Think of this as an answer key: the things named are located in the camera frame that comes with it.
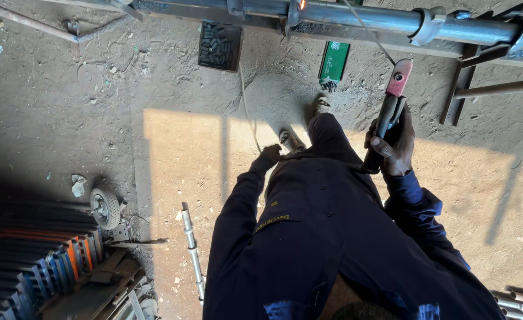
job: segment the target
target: hair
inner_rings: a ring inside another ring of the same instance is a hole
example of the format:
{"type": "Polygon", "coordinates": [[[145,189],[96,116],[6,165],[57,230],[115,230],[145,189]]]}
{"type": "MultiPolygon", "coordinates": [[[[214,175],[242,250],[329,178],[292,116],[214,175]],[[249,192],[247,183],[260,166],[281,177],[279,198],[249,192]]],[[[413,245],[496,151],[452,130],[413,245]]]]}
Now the hair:
{"type": "Polygon", "coordinates": [[[370,302],[353,302],[338,309],[331,320],[400,320],[390,311],[370,302]]]}

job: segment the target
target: foot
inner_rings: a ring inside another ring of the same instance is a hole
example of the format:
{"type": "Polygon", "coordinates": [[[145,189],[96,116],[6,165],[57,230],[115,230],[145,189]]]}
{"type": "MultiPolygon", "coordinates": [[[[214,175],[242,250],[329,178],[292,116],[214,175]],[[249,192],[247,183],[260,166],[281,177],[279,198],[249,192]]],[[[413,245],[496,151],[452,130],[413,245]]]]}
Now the foot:
{"type": "Polygon", "coordinates": [[[307,112],[305,113],[305,120],[307,124],[311,119],[315,118],[321,113],[329,112],[331,104],[329,98],[327,98],[323,93],[319,93],[317,98],[308,106],[307,112]]]}
{"type": "Polygon", "coordinates": [[[279,134],[279,142],[292,153],[295,153],[297,149],[303,147],[297,139],[295,139],[295,136],[287,130],[281,131],[279,134]]]}

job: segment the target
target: metal disc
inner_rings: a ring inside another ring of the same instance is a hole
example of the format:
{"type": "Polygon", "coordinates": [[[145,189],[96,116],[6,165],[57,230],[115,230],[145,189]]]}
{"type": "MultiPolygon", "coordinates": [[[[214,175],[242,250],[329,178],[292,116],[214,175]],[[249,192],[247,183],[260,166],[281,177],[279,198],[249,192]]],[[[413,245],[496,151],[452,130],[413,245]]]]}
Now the metal disc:
{"type": "Polygon", "coordinates": [[[78,70],[80,87],[89,93],[96,93],[103,87],[101,71],[93,64],[84,64],[78,70]]]}

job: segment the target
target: dirt floor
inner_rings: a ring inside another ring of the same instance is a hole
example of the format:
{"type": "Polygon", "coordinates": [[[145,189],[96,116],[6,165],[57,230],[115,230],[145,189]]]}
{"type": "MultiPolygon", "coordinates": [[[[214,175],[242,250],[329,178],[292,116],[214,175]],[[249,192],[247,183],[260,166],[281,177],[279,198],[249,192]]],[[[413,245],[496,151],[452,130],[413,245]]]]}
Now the dirt floor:
{"type": "MultiPolygon", "coordinates": [[[[448,12],[480,14],[518,3],[366,4],[406,10],[444,5],[448,12]]],[[[119,17],[38,0],[0,5],[61,28],[72,18],[96,26],[119,17]]],[[[182,221],[176,219],[181,202],[190,206],[208,276],[215,219],[236,177],[257,155],[237,74],[196,64],[198,26],[176,19],[133,21],[74,57],[66,41],[0,19],[0,198],[87,202],[92,186],[111,185],[130,202],[124,216],[137,241],[169,239],[168,249],[136,251],[154,280],[163,319],[201,314],[182,221]],[[84,63],[103,70],[101,91],[80,88],[77,72],[84,63]],[[74,173],[88,178],[86,195],[78,199],[71,192],[74,173]]],[[[246,97],[261,145],[276,143],[281,128],[309,143],[301,109],[320,89],[323,46],[301,38],[287,45],[277,34],[245,31],[246,97]]],[[[523,94],[469,99],[459,126],[442,126],[453,59],[390,53],[414,60],[406,88],[417,135],[413,164],[420,184],[444,202],[439,221],[448,237],[488,288],[523,287],[523,94]]],[[[390,70],[377,48],[353,47],[345,78],[330,95],[331,112],[361,156],[390,70]]],[[[478,68],[473,85],[515,80],[523,80],[522,68],[488,64],[478,68]]],[[[375,181],[386,199],[381,178],[375,181]]],[[[261,212],[263,197],[258,206],[261,212]]]]}

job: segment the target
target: welding cable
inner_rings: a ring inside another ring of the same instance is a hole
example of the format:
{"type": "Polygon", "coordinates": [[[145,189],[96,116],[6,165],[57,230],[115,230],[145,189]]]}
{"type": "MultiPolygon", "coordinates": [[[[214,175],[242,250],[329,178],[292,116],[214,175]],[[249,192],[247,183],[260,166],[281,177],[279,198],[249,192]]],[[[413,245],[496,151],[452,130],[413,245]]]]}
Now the welding cable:
{"type": "Polygon", "coordinates": [[[244,109],[245,109],[245,116],[248,118],[248,122],[250,123],[250,129],[252,129],[252,135],[253,140],[256,142],[256,147],[258,147],[258,151],[262,153],[262,149],[260,148],[260,145],[258,143],[258,138],[256,138],[256,131],[253,129],[252,126],[252,119],[250,118],[250,113],[248,112],[248,105],[245,102],[245,86],[244,86],[244,74],[242,73],[242,63],[237,63],[238,69],[240,69],[240,80],[242,82],[242,98],[244,99],[244,109]]]}
{"type": "Polygon", "coordinates": [[[354,11],[353,7],[350,5],[350,3],[347,1],[347,0],[343,0],[343,2],[349,6],[349,9],[350,11],[357,17],[358,21],[361,23],[361,25],[363,27],[365,27],[366,31],[368,31],[368,33],[370,34],[370,36],[372,37],[372,40],[374,40],[374,42],[376,42],[376,44],[378,45],[378,47],[380,48],[380,50],[382,50],[382,52],[384,52],[384,55],[386,55],[386,57],[388,58],[388,60],[390,60],[390,62],[392,62],[392,65],[396,65],[396,62],[394,62],[394,60],[392,59],[392,57],[388,54],[388,51],[386,51],[386,49],[384,49],[384,47],[382,47],[382,45],[380,44],[380,41],[378,41],[376,39],[376,37],[374,36],[374,34],[372,34],[372,32],[370,31],[370,29],[368,29],[368,27],[366,26],[365,22],[358,16],[358,13],[356,11],[354,11]]]}

